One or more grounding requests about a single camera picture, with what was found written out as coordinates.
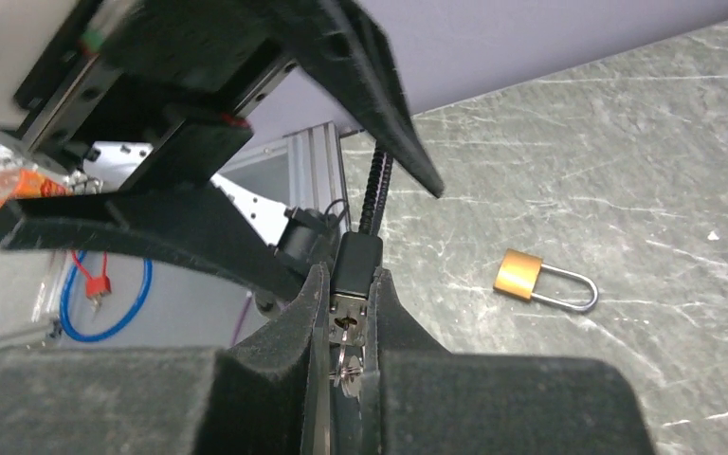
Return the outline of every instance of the padlock shackle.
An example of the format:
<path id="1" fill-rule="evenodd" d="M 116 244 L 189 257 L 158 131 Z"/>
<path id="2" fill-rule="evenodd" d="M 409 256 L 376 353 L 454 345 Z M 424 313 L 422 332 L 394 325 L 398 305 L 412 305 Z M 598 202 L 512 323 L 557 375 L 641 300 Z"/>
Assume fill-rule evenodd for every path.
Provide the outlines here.
<path id="1" fill-rule="evenodd" d="M 591 280 L 590 278 L 588 278 L 584 275 L 572 272 L 570 270 L 565 270 L 563 268 L 554 267 L 553 265 L 542 264 L 541 269 L 545 270 L 546 272 L 550 272 L 554 275 L 559 275 L 560 277 L 564 277 L 569 280 L 573 280 L 575 282 L 582 282 L 582 283 L 586 284 L 591 290 L 591 299 L 587 303 L 573 304 L 573 303 L 567 303 L 566 301 L 552 299 L 550 297 L 542 296 L 536 292 L 532 292 L 532 300 L 539 301 L 541 303 L 545 303 L 547 305 L 551 305 L 551 306 L 554 306 L 557 308 L 561 308 L 566 311 L 573 311 L 575 313 L 588 313 L 595 306 L 595 303 L 598 302 L 598 286 L 596 286 L 595 282 L 593 282 L 593 280 Z"/>

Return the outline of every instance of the gold padlock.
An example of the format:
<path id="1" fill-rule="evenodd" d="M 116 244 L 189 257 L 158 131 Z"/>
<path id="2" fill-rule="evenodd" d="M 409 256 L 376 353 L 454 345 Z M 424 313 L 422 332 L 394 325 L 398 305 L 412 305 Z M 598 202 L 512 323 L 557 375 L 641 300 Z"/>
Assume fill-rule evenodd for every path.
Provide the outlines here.
<path id="1" fill-rule="evenodd" d="M 561 277 L 568 278 L 586 284 L 591 290 L 591 299 L 587 303 L 573 304 L 566 301 L 552 299 L 535 293 L 537 278 L 542 271 L 550 272 Z M 598 302 L 598 287 L 593 280 L 573 273 L 570 270 L 544 264 L 542 258 L 522 253 L 514 249 L 507 249 L 503 261 L 498 269 L 498 276 L 495 278 L 493 287 L 497 291 L 504 292 L 526 301 L 540 301 L 557 308 L 576 313 L 587 313 Z"/>

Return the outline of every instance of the gray marble table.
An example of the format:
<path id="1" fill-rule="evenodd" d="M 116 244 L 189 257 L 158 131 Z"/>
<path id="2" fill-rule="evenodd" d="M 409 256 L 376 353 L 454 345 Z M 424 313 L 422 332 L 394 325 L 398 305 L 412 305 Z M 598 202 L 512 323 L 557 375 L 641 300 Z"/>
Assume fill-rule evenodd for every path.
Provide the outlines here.
<path id="1" fill-rule="evenodd" d="M 728 23 L 416 124 L 447 190 L 392 182 L 381 236 L 411 313 L 457 352 L 604 359 L 659 451 L 728 453 Z M 373 144 L 342 146 L 357 217 Z M 507 247 L 594 278 L 595 311 L 495 294 Z"/>

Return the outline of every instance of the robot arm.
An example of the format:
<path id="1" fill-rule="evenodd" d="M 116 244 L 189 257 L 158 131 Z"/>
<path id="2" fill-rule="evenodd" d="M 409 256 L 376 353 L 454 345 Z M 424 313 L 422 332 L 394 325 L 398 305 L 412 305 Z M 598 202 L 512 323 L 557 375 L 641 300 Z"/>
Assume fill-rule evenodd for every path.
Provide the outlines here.
<path id="1" fill-rule="evenodd" d="M 81 0 L 15 93 L 28 114 L 11 133 L 57 173 L 88 168 L 98 142 L 153 149 L 116 192 L 7 203 L 0 246 L 144 256 L 293 299 L 312 264 L 333 263 L 334 220 L 299 208 L 253 217 L 214 175 L 297 65 L 441 194 L 386 37 L 355 2 Z"/>
<path id="2" fill-rule="evenodd" d="M 100 181 L 102 191 L 120 188 L 153 151 L 150 144 L 119 142 L 96 142 L 94 149 L 99 151 L 99 156 L 93 161 L 86 160 L 82 170 Z M 210 183 L 227 196 L 265 244 L 277 245 L 281 241 L 289 220 L 285 204 L 248 191 L 219 173 L 210 178 Z"/>

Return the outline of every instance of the white panel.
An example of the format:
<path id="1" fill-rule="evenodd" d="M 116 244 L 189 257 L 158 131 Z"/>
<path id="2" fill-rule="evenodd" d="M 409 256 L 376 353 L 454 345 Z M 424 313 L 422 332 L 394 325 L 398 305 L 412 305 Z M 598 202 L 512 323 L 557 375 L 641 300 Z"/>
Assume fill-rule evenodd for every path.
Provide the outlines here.
<path id="1" fill-rule="evenodd" d="M 360 0 L 388 32 L 413 112 L 728 19 L 728 0 Z M 73 0 L 0 0 L 0 122 Z M 347 115 L 301 73 L 250 117 L 263 144 Z"/>

